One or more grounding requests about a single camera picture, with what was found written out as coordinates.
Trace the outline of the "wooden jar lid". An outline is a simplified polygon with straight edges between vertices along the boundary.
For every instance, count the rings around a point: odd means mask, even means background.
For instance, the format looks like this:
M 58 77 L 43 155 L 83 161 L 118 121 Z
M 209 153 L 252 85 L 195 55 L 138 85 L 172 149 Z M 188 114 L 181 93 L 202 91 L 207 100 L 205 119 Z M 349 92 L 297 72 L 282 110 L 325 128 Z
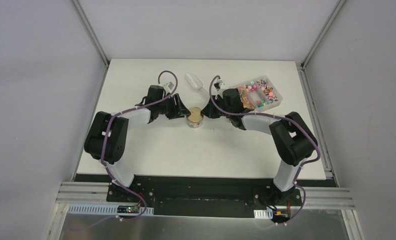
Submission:
M 186 119 L 191 123 L 199 123 L 203 120 L 203 114 L 199 107 L 191 107 L 189 108 L 190 114 L 186 117 Z

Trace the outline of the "clear plastic scoop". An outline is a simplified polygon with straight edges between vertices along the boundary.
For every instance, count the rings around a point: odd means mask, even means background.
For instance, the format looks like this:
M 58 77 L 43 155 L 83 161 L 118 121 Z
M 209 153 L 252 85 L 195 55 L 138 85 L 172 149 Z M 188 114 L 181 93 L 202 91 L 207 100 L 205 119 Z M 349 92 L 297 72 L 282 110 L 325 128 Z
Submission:
M 205 98 L 210 97 L 209 92 L 204 88 L 203 82 L 196 75 L 194 75 L 192 73 L 186 73 L 184 78 L 185 78 L 185 81 L 188 83 L 188 85 L 195 92 L 200 93 Z

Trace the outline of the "clear plastic jar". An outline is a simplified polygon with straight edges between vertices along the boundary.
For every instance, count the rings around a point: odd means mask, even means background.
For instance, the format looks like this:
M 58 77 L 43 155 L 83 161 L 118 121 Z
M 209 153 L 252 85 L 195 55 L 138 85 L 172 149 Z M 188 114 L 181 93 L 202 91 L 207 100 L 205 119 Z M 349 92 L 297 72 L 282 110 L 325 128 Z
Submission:
M 203 119 L 193 120 L 193 119 L 186 118 L 186 123 L 187 123 L 187 126 L 189 126 L 190 128 L 197 129 L 203 125 Z

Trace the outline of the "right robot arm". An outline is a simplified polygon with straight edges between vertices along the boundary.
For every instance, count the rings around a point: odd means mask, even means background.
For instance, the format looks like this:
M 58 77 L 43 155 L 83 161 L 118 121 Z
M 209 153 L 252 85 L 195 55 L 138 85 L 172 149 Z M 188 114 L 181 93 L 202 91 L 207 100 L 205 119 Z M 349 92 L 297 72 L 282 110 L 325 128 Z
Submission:
M 226 117 L 231 124 L 244 131 L 257 131 L 272 136 L 281 158 L 279 169 L 270 186 L 270 200 L 281 205 L 288 201 L 289 191 L 295 188 L 297 177 L 313 153 L 320 154 L 318 143 L 297 112 L 272 115 L 245 107 L 235 88 L 222 95 L 212 95 L 202 111 L 210 119 Z

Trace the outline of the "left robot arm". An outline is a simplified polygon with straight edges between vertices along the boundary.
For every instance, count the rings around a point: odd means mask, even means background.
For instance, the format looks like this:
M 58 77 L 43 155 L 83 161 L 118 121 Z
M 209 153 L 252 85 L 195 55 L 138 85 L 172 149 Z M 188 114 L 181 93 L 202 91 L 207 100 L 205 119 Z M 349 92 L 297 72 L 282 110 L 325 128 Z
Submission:
M 169 87 L 151 85 L 142 101 L 143 105 L 124 113 L 97 112 L 84 143 L 84 151 L 101 162 L 113 182 L 120 186 L 119 196 L 126 202 L 133 202 L 138 196 L 137 187 L 131 184 L 132 170 L 119 162 L 126 148 L 128 130 L 149 124 L 160 115 L 171 120 L 191 114 Z

